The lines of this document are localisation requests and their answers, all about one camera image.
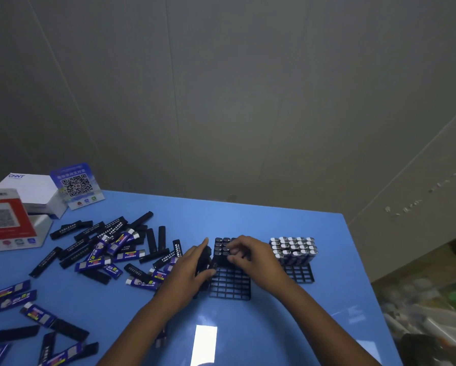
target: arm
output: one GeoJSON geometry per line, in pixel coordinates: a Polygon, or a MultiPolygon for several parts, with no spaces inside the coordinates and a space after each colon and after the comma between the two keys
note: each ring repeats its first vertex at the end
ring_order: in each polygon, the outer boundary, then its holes
{"type": "Polygon", "coordinates": [[[195,275],[200,254],[207,245],[193,246],[180,258],[150,302],[148,302],[123,330],[97,366],[137,366],[141,363],[159,332],[177,312],[186,307],[201,284],[213,276],[215,270],[195,275]]]}
{"type": "Polygon", "coordinates": [[[228,245],[236,264],[289,311],[323,365],[379,365],[317,302],[286,275],[270,246],[240,236],[228,245]]]}

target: blue table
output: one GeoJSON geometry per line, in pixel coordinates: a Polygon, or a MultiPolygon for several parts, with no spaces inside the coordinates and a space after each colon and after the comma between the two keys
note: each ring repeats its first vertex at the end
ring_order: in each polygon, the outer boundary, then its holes
{"type": "MultiPolygon", "coordinates": [[[[165,225],[167,247],[172,249],[172,240],[180,239],[184,252],[206,236],[211,247],[215,237],[240,234],[262,241],[282,235],[314,237],[319,250],[311,264],[316,282],[303,285],[304,289],[382,364],[401,364],[342,215],[113,191],[104,194],[103,202],[68,210],[54,221],[51,231],[76,220],[108,223],[124,216],[133,221],[151,210],[154,216],[147,224],[156,235],[158,226],[165,225]]],[[[72,242],[72,235],[56,241],[47,238],[41,248],[0,252],[0,289],[28,279],[31,270],[55,246],[65,248],[72,242]]],[[[140,268],[148,271],[151,263],[140,268]]],[[[63,270],[55,261],[38,279],[32,279],[32,288],[38,289],[36,304],[90,331],[88,342],[100,344],[96,356],[74,365],[95,364],[139,308],[151,299],[151,292],[125,285],[127,276],[123,273],[117,281],[104,286],[74,273],[73,267],[63,270]]],[[[0,313],[0,330],[34,325],[18,310],[0,313]]],[[[318,364],[292,317],[255,283],[251,301],[199,295],[170,321],[167,345],[152,349],[145,364],[190,365],[196,325],[217,327],[218,365],[318,364]]],[[[38,336],[14,342],[3,366],[36,365],[42,336],[47,331],[41,328],[38,336]]],[[[55,351],[72,344],[72,339],[58,335],[55,351]]]]}

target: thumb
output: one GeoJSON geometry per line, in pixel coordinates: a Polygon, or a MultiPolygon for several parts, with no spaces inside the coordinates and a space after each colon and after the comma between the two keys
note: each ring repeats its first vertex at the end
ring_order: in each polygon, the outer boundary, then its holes
{"type": "Polygon", "coordinates": [[[228,259],[228,262],[234,264],[235,266],[238,266],[239,268],[241,268],[246,273],[248,273],[250,268],[251,268],[251,264],[252,263],[250,261],[246,260],[246,259],[243,259],[242,257],[239,257],[239,256],[228,256],[228,257],[226,257],[226,259],[228,259]]]}
{"type": "Polygon", "coordinates": [[[196,281],[196,283],[199,286],[201,286],[203,282],[205,282],[206,280],[209,280],[214,275],[216,275],[216,270],[214,270],[214,269],[204,270],[204,271],[200,272],[199,275],[197,275],[194,280],[196,281]]]}

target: person's left hand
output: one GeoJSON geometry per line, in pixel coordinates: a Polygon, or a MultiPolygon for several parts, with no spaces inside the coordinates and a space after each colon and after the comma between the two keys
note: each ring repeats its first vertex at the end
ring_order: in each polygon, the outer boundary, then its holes
{"type": "Polygon", "coordinates": [[[216,274],[216,270],[210,269],[195,276],[200,254],[208,242],[209,239],[205,238],[200,246],[193,246],[185,252],[155,295],[156,300],[169,308],[171,316],[186,307],[202,283],[216,274]]]}

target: hand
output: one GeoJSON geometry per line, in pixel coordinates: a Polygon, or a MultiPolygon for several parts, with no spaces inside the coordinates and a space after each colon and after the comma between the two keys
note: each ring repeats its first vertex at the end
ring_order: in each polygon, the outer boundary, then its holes
{"type": "Polygon", "coordinates": [[[245,271],[259,287],[272,295],[277,296],[293,283],[275,258],[269,244],[241,235],[226,247],[231,252],[228,261],[245,271]]]}
{"type": "Polygon", "coordinates": [[[204,281],[216,274],[216,270],[210,269],[195,276],[200,254],[208,242],[208,238],[204,239],[200,246],[191,247],[179,258],[155,296],[169,307],[172,316],[189,304],[204,281]]]}

